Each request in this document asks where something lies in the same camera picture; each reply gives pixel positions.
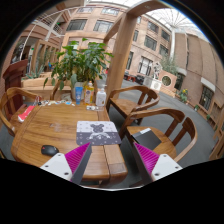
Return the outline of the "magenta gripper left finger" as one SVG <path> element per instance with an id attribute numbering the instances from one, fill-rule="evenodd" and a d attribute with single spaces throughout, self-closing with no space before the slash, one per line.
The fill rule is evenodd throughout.
<path id="1" fill-rule="evenodd" d="M 79 185 L 91 153 L 91 143 L 87 143 L 66 154 L 57 153 L 41 169 Z"/>

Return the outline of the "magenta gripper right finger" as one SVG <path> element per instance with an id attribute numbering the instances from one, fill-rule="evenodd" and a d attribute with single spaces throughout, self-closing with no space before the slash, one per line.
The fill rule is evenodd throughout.
<path id="1" fill-rule="evenodd" d="M 144 185 L 182 169 L 168 154 L 157 154 L 138 143 L 134 144 L 133 155 Z"/>

